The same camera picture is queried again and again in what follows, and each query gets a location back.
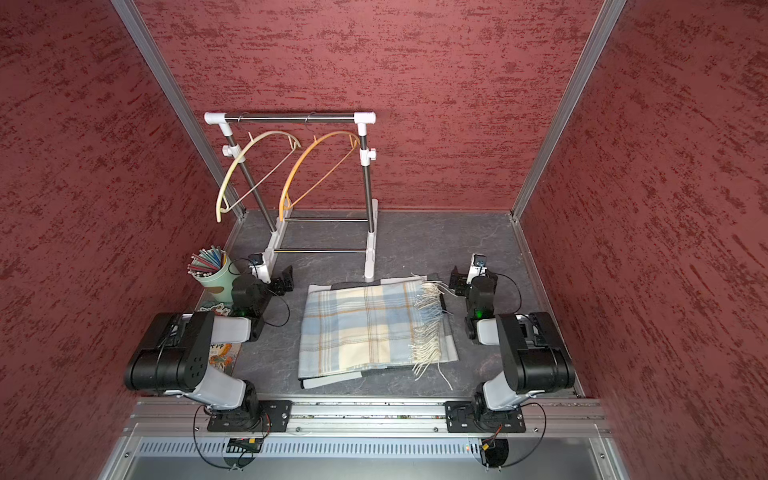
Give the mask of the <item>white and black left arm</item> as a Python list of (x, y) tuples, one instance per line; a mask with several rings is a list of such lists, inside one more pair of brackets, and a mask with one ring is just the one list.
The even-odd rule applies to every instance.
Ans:
[(291, 403), (260, 401), (252, 382), (211, 365), (210, 349), (258, 340), (269, 324), (264, 313), (270, 300), (293, 289), (291, 266), (269, 283), (240, 275), (233, 281), (232, 316), (213, 311), (156, 315), (128, 362), (124, 385), (135, 392), (196, 402), (210, 414), (210, 432), (285, 431)]

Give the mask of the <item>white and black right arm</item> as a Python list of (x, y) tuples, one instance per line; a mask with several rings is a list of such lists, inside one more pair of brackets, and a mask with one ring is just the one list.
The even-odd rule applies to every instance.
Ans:
[(498, 275), (481, 267), (453, 269), (449, 288), (465, 299), (465, 326), (474, 343), (497, 347), (501, 372), (478, 385), (469, 401), (445, 404), (451, 433), (521, 433), (521, 407), (536, 396), (572, 388), (576, 372), (547, 312), (497, 313)]

